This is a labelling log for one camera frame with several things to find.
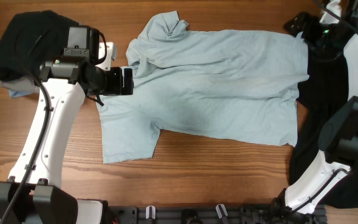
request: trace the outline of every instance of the wood grain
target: wood grain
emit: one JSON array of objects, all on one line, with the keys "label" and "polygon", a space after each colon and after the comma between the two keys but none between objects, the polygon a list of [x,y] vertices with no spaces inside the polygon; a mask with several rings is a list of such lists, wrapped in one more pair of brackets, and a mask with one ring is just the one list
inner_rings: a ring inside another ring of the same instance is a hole
[{"label": "wood grain", "polygon": [[[0,4],[0,38],[14,14],[51,9],[103,31],[107,41],[118,46],[117,66],[127,63],[125,49],[129,42],[160,12],[177,10],[180,18],[190,23],[191,30],[275,32],[284,32],[282,24],[300,11],[318,13],[311,1],[297,0],[40,2],[16,0]],[[0,180],[6,180],[22,150],[36,106],[36,97],[10,99],[7,90],[0,88]],[[306,113],[300,105],[300,126]],[[78,198],[106,199],[110,205],[268,203],[288,186],[290,154],[289,146],[162,131],[153,159],[103,165],[98,112],[93,102],[86,101],[67,145],[62,189]],[[328,212],[329,223],[358,223],[358,209],[330,208]]]}]

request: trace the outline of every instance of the black cloth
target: black cloth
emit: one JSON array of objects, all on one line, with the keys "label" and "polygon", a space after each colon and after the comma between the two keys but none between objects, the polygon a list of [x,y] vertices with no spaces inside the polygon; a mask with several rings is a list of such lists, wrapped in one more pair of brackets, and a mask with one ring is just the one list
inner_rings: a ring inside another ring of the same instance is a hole
[{"label": "black cloth", "polygon": [[67,46],[69,27],[77,25],[77,22],[53,11],[16,14],[0,40],[0,80],[11,81],[23,76],[14,55],[16,35],[19,35],[19,57],[34,75],[39,75],[40,65]]},{"label": "black cloth", "polygon": [[[290,160],[290,184],[294,184],[318,152],[318,136],[324,123],[346,102],[347,63],[343,54],[322,61],[309,52],[309,79],[298,84],[298,101],[309,110]],[[320,203],[336,208],[358,207],[358,172],[342,179]]]}]

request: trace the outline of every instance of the wooden table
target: wooden table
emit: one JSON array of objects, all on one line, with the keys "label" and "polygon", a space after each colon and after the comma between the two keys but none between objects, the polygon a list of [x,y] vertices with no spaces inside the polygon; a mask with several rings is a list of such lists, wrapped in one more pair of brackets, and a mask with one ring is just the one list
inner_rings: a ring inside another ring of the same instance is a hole
[{"label": "wooden table", "polygon": [[[52,9],[103,31],[119,49],[116,66],[147,21],[177,10],[191,30],[271,30],[300,11],[318,13],[311,1],[83,1],[0,0],[0,38],[14,14]],[[0,180],[19,156],[37,106],[37,96],[10,99],[0,88]],[[299,109],[299,123],[306,110]],[[110,205],[240,205],[269,203],[288,186],[290,146],[273,147],[162,131],[154,158],[103,165],[101,128],[95,103],[86,100],[75,120],[63,163],[62,189],[77,198]],[[329,223],[358,223],[358,209],[328,208]]]}]

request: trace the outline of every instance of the black fabric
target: black fabric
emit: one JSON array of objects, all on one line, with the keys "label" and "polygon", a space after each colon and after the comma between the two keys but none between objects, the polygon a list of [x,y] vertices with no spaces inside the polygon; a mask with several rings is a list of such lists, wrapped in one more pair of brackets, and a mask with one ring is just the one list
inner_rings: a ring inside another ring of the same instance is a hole
[{"label": "black fabric", "polygon": [[[318,152],[318,136],[324,123],[346,102],[347,63],[343,55],[322,61],[309,52],[309,79],[299,83],[298,101],[309,110],[290,160],[290,184],[294,184]],[[323,199],[322,204],[336,208],[358,207],[358,172],[342,179]]]},{"label": "black fabric", "polygon": [[68,30],[78,23],[53,11],[16,14],[0,40],[0,80],[11,81],[23,76],[14,56],[14,40],[18,35],[17,51],[30,71],[39,75],[46,58],[57,55],[67,46]]}]

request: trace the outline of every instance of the white cloth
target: white cloth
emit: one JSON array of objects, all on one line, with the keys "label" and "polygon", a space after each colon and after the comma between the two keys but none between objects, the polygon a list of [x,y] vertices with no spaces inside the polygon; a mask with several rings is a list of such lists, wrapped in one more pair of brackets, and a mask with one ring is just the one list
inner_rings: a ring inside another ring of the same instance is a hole
[{"label": "white cloth", "polygon": [[306,44],[273,32],[187,26],[176,11],[158,14],[129,44],[134,94],[102,96],[98,106],[104,163],[152,157],[160,129],[294,146]]}]

